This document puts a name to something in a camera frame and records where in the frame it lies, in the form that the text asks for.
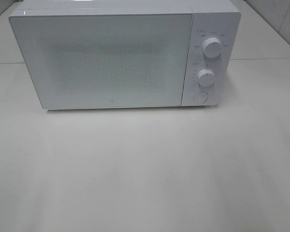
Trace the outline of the round white door button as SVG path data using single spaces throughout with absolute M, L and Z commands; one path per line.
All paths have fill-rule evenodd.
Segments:
M 199 91 L 199 92 L 194 94 L 193 100 L 198 105 L 204 105 L 206 103 L 206 101 L 208 100 L 208 93 L 205 91 Z

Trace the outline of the white microwave knob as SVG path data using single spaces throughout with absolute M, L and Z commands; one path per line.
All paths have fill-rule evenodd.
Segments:
M 197 73 L 198 84 L 202 87 L 208 87 L 215 81 L 215 74 L 211 69 L 202 69 Z
M 209 36 L 204 39 L 202 42 L 203 54 L 207 58 L 216 58 L 218 57 L 223 48 L 223 41 L 216 35 Z

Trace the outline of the white microwave door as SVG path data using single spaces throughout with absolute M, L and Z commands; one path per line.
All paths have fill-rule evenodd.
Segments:
M 42 108 L 179 106 L 190 14 L 10 18 Z

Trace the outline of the white microwave oven body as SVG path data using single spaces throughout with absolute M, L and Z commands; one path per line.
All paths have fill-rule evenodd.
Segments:
M 202 106 L 193 100 L 195 93 L 205 91 L 203 106 L 217 105 L 223 91 L 241 12 L 228 0 L 25 0 L 10 15 L 41 16 L 108 16 L 108 15 L 179 15 L 192 16 L 187 64 L 181 104 L 178 107 Z M 207 58 L 202 42 L 216 35 L 223 41 L 221 54 Z M 215 81 L 208 87 L 198 84 L 197 73 L 211 69 Z

